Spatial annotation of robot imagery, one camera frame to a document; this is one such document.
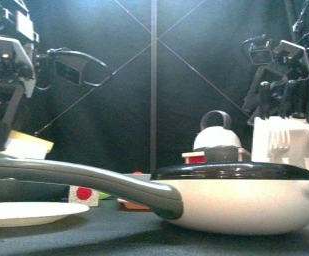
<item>black mat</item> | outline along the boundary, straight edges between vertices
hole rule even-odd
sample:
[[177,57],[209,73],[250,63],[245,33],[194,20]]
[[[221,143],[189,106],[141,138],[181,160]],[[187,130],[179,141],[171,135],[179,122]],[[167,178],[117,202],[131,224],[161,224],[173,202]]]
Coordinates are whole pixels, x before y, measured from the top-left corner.
[[309,226],[278,236],[209,234],[107,200],[52,224],[0,228],[0,255],[309,255]]

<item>white frying pan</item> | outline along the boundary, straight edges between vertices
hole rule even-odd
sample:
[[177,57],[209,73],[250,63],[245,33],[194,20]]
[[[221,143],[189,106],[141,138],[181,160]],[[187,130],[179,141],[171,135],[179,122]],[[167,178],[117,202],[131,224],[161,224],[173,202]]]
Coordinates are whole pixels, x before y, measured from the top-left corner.
[[309,171],[272,163],[161,168],[151,182],[63,162],[0,159],[0,178],[68,184],[147,205],[169,222],[223,234],[281,234],[309,223]]

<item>dark backdrop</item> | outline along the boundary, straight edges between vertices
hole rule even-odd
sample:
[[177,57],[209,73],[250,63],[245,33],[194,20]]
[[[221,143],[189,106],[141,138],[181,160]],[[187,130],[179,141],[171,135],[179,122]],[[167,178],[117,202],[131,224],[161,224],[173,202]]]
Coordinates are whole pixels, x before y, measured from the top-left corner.
[[[58,119],[91,88],[55,80],[47,91],[36,91],[23,130],[34,133],[55,119],[40,134],[55,143],[48,159],[122,173],[149,172],[151,1],[28,0],[26,4],[42,52],[64,46],[119,70],[113,82]],[[157,29],[157,166],[182,163],[181,153],[193,149],[201,118],[214,109],[230,114],[233,130],[250,150],[253,128],[241,106],[254,68],[242,56],[241,43],[262,34],[276,44],[290,40],[284,1],[158,0]]]

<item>white knife block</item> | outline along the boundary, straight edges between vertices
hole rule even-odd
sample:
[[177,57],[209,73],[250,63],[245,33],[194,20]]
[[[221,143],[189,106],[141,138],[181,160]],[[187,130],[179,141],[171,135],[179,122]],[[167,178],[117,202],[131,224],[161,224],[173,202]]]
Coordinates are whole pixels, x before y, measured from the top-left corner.
[[[290,148],[277,159],[270,158],[269,133],[273,122],[278,122],[281,129],[288,129],[290,133]],[[309,170],[309,124],[305,119],[281,119],[272,116],[262,120],[254,120],[251,161],[285,163]]]

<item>black pan lid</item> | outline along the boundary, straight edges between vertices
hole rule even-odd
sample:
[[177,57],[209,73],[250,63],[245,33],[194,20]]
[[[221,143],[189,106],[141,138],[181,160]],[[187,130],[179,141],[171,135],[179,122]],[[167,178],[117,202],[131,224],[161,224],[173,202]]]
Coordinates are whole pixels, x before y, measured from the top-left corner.
[[181,179],[309,180],[309,171],[286,164],[218,162],[162,167],[151,173],[151,180]]

